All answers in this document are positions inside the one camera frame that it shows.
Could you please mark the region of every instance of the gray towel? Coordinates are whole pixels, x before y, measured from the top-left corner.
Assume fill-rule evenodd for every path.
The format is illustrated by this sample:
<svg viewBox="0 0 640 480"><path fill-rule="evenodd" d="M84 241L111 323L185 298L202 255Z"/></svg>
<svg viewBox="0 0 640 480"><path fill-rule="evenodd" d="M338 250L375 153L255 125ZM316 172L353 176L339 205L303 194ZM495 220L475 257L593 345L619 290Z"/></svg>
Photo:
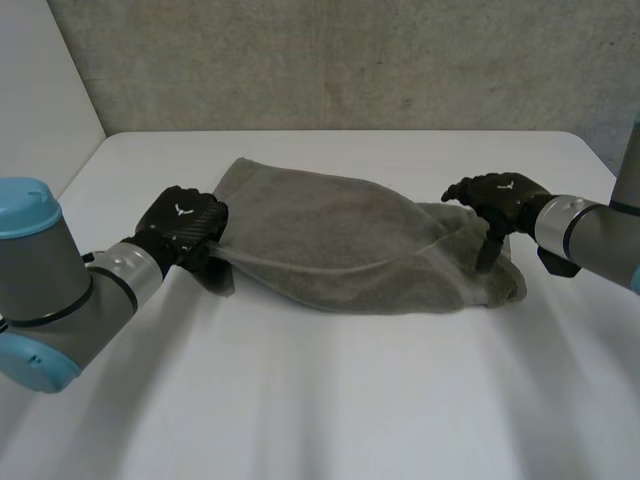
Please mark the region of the gray towel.
<svg viewBox="0 0 640 480"><path fill-rule="evenodd" d="M474 270L487 224L374 183L240 158L215 190L229 205L216 257L305 305L397 314L499 307L526 295L508 244Z"/></svg>

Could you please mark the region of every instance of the gray cylindrical link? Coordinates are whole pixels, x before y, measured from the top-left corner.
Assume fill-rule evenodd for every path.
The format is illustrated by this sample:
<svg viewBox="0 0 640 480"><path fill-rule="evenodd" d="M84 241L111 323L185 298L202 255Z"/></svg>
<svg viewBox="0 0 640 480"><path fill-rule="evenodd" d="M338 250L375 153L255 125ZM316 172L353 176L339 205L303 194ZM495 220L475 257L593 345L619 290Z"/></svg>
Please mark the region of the gray cylindrical link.
<svg viewBox="0 0 640 480"><path fill-rule="evenodd" d="M162 285L162 271L153 257L131 243L115 244L99 255L90 267L106 270L120 278L135 294L139 307Z"/></svg>
<svg viewBox="0 0 640 480"><path fill-rule="evenodd" d="M91 285L63 218L34 235L0 240L0 272L0 314L14 322L64 310Z"/></svg>
<svg viewBox="0 0 640 480"><path fill-rule="evenodd" d="M564 248L564 238L571 222L585 209L598 205L584 198L562 195L544 206L536 219L536 242L545 250L569 259Z"/></svg>
<svg viewBox="0 0 640 480"><path fill-rule="evenodd" d="M85 369L134 314L127 294L112 278L91 272L93 293L79 309L37 327L13 323L8 332L56 349Z"/></svg>
<svg viewBox="0 0 640 480"><path fill-rule="evenodd" d="M640 217L594 208L580 218L569 238L571 261L631 288L640 265Z"/></svg>

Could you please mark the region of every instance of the table surface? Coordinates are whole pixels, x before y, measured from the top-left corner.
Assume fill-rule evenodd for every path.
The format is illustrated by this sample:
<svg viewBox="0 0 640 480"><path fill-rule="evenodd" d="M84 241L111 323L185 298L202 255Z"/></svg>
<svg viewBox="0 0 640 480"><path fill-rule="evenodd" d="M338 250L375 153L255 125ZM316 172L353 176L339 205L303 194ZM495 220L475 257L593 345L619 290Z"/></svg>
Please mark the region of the table surface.
<svg viewBox="0 0 640 480"><path fill-rule="evenodd" d="M614 184L560 132L120 134L61 198L79 248L129 235L167 186L213 190L240 156L422 202L493 171L600 202ZM450 315L314 311L238 272L219 298L173 271L61 394L0 380L0 478L636 479L637 298L549 276L528 237L512 249L527 298Z"/></svg>

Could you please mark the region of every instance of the robotic hand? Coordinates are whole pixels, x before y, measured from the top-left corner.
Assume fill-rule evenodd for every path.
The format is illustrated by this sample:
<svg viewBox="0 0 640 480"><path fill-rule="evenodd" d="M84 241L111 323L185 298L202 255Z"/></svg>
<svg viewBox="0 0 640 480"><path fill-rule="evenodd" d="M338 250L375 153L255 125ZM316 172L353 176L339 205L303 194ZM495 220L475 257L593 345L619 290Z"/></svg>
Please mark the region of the robotic hand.
<svg viewBox="0 0 640 480"><path fill-rule="evenodd" d="M133 239L162 238L171 263L197 272L209 260L208 242L218 242L227 226L229 210L212 193L167 188L142 216Z"/></svg>
<svg viewBox="0 0 640 480"><path fill-rule="evenodd" d="M458 200L489 224L476 263L488 271L504 238L527 233L552 275L574 277L581 268L640 294L640 119L633 128L608 206L552 195L518 173L465 178L442 201Z"/></svg>
<svg viewBox="0 0 640 480"><path fill-rule="evenodd" d="M519 173L464 178L442 195L443 202L458 200L473 208L489 224L487 238L476 261L476 270L480 273L491 269L507 235L531 232L530 215L527 215L531 204L547 202L551 198L547 190Z"/></svg>

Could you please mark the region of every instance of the concrete wall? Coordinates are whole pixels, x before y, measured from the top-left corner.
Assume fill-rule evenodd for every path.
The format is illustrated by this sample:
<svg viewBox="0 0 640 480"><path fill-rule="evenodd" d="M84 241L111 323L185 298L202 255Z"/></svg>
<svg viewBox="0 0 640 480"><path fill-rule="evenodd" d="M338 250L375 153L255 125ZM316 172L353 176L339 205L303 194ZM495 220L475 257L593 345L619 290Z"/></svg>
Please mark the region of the concrete wall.
<svg viewBox="0 0 640 480"><path fill-rule="evenodd" d="M640 112L638 1L49 4L109 134L553 129L616 170Z"/></svg>

